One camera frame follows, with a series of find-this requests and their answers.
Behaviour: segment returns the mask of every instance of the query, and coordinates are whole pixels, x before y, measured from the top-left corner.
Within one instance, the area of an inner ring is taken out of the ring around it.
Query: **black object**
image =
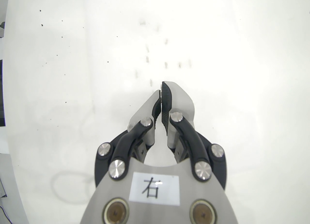
[[[172,94],[169,86],[163,82],[162,83],[162,123],[166,128],[166,133],[168,134],[168,124],[169,124],[169,111],[172,108]]]
[[[186,120],[185,117],[180,122],[174,122],[170,117],[170,123],[180,134],[180,139],[186,145],[187,152],[191,161],[192,173],[196,180],[200,182],[207,182],[208,180],[201,180],[197,177],[195,172],[195,164],[199,161],[205,161],[210,164],[207,151],[202,140],[193,126]]]
[[[131,157],[134,157],[138,161],[141,161],[141,159],[139,158],[139,154],[137,153],[137,148],[143,142],[142,137],[152,127],[153,122],[148,127],[144,127],[140,122],[138,122],[130,132],[126,130],[110,142],[111,149],[107,155],[101,156],[98,154],[97,151],[94,174],[96,187],[99,185],[102,178],[108,172],[109,165],[112,161],[120,159],[125,162],[125,172],[121,177],[116,180],[123,179],[126,176]],[[148,151],[151,147],[152,145],[146,145],[146,150]]]
[[[2,60],[0,60],[0,127],[5,126],[2,86]]]
[[[130,132],[124,134],[118,144],[116,145],[116,148],[113,152],[113,156],[111,158],[111,162],[114,160],[120,159],[124,161],[125,163],[125,171],[124,173],[118,177],[115,178],[115,180],[121,180],[123,179],[127,173],[129,168],[129,161],[132,157],[132,154],[134,153],[134,148],[140,144],[142,141],[142,137],[153,127],[153,122],[151,125],[145,127],[141,124],[141,122],[138,122]]]
[[[7,218],[7,220],[8,220],[11,224],[13,224],[12,221],[9,219],[9,217],[5,214],[4,209],[3,209],[1,206],[0,206],[0,208],[2,209],[2,211],[3,211],[3,213],[4,213],[4,216]]]
[[[158,100],[156,101],[153,109],[152,109],[152,117],[154,118],[154,128],[156,126],[156,120],[161,112],[161,98],[160,98],[160,92],[159,92],[159,97]]]

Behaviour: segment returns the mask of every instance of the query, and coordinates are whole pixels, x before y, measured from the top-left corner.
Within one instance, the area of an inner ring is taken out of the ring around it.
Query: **silver screw cap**
[[[174,122],[181,122],[182,119],[183,119],[183,115],[182,115],[182,113],[174,112],[174,113],[171,114],[171,119]]]
[[[220,157],[222,157],[224,155],[223,148],[220,145],[218,145],[218,144],[213,144],[211,146],[211,151],[212,151],[213,155],[215,155],[218,158],[220,158]]]
[[[205,161],[199,161],[195,164],[195,173],[201,180],[208,180],[211,177],[211,166]]]
[[[111,145],[110,143],[103,143],[98,147],[98,154],[101,156],[105,156],[110,152]]]
[[[144,117],[140,122],[144,127],[148,127],[152,124],[152,120],[149,117]]]
[[[116,179],[123,175],[125,172],[125,163],[120,159],[114,160],[109,166],[109,175],[111,178]]]

